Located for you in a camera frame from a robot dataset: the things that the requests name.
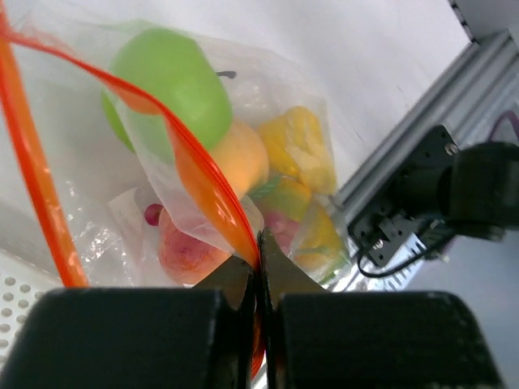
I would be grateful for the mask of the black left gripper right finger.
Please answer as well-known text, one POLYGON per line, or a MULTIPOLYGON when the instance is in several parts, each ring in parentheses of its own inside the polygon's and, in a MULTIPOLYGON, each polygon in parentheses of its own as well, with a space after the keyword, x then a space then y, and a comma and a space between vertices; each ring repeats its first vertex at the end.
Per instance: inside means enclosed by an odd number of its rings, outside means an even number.
POLYGON ((478 321, 438 291, 332 293, 258 238, 271 388, 503 388, 478 321))

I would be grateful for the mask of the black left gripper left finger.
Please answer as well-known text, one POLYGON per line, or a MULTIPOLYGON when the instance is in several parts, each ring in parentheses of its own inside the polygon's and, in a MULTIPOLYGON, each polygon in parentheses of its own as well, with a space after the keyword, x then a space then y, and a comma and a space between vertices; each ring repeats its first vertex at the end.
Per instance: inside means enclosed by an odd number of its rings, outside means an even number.
POLYGON ((4 388, 248 388, 254 272, 230 258, 195 287, 68 288, 34 305, 4 388))

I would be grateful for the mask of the pink peach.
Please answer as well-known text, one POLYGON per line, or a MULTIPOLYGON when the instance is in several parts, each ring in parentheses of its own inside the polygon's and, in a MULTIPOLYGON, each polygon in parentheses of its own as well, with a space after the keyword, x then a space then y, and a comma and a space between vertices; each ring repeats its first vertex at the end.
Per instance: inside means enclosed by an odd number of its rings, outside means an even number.
POLYGON ((159 215, 158 228, 159 263, 178 284, 198 284, 231 256, 177 229, 164 208, 159 215))

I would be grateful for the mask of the red grape bunch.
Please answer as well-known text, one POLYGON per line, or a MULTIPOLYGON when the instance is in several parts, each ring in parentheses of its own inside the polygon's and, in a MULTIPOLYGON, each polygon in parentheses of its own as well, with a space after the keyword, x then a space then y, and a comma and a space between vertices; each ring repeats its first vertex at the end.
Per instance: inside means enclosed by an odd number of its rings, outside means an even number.
MULTIPOLYGON (((151 226, 158 227, 161 236, 169 237, 172 233, 178 232, 168 212, 160 204, 148 206, 144 211, 144 219, 151 226)), ((265 212, 263 221, 264 226, 271 230, 283 253, 289 255, 299 223, 278 211, 265 212)))

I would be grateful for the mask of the orange peach with leaf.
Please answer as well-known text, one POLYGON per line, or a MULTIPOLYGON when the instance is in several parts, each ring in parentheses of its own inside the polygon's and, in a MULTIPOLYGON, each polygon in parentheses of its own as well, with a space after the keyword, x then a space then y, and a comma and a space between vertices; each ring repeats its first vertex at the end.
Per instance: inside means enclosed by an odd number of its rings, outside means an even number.
POLYGON ((260 136, 245 122, 234 119, 209 154, 239 199, 268 180, 268 153, 260 136))

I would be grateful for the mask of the clear orange zip bag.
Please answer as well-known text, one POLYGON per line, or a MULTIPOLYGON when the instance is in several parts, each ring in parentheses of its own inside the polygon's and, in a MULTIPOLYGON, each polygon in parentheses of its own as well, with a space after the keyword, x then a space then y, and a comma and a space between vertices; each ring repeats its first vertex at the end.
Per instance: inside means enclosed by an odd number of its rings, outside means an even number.
POLYGON ((144 219, 152 204, 183 233, 245 259, 252 256, 246 227, 265 227, 248 196, 254 189, 239 199, 212 149, 155 96, 110 71, 118 51, 149 28, 198 43, 227 92, 233 121, 257 132, 301 105, 319 118, 332 152, 327 101, 274 53, 145 19, 84 20, 57 1, 4 1, 8 68, 1 83, 19 81, 16 99, 26 109, 16 121, 29 136, 26 157, 43 178, 25 183, 19 149, 3 126, 1 249, 61 284, 72 274, 74 284, 92 287, 192 286, 174 282, 159 263, 159 228, 144 219))

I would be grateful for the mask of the yellow pear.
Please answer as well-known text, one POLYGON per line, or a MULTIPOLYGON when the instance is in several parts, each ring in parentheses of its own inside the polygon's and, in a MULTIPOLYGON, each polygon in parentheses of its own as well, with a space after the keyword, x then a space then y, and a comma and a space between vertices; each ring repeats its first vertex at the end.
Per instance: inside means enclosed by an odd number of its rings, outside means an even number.
POLYGON ((266 148, 270 169, 293 177, 314 192, 331 195, 337 188, 332 152, 319 118, 294 106, 261 124, 257 132, 266 148))

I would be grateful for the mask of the green apple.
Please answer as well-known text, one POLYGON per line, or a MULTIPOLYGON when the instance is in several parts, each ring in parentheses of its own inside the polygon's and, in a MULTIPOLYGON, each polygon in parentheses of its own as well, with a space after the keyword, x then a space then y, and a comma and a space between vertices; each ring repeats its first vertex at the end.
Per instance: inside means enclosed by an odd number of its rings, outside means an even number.
POLYGON ((110 65, 113 75, 155 96, 208 150, 233 122, 227 92, 198 43, 167 28, 130 39, 110 65))

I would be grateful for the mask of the yellow green mango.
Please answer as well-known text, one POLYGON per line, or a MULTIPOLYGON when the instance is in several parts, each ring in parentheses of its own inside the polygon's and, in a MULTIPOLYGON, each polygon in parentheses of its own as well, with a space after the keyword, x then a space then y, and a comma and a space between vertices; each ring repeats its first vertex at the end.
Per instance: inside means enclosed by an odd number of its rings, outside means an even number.
POLYGON ((326 283, 350 266, 350 255, 325 207, 291 177, 273 176, 248 194, 263 215, 278 211, 299 223, 289 255, 314 281, 326 283))

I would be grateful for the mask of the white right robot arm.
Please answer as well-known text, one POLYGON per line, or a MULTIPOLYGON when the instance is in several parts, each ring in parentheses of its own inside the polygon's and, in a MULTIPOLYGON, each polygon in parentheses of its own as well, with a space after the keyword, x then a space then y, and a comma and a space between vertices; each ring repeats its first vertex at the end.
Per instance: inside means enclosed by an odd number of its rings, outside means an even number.
POLYGON ((515 143, 480 143, 454 156, 444 220, 457 235, 494 242, 518 229, 515 143))

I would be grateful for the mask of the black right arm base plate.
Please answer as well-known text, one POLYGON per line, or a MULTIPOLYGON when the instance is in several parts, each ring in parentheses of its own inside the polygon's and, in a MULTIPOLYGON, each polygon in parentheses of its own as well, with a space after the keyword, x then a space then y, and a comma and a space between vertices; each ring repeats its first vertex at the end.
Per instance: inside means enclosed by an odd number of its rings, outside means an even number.
POLYGON ((447 128, 433 126, 350 223, 373 265, 386 266, 411 234, 445 219, 456 152, 447 128))

